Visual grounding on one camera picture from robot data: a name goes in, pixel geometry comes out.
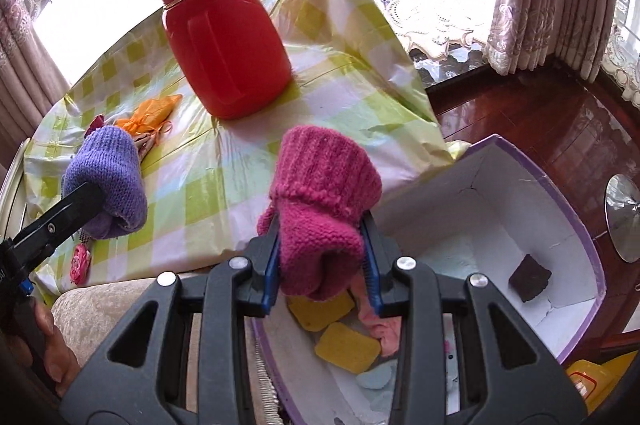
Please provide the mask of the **person's left hand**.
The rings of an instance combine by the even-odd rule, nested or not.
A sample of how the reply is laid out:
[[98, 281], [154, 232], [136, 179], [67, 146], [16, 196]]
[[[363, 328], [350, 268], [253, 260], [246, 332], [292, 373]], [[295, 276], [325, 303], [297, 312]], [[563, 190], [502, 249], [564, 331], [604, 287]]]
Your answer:
[[63, 397], [80, 372], [80, 365], [73, 350], [66, 345], [50, 309], [37, 301], [34, 312], [36, 323], [44, 336], [44, 368], [55, 382], [58, 397]]

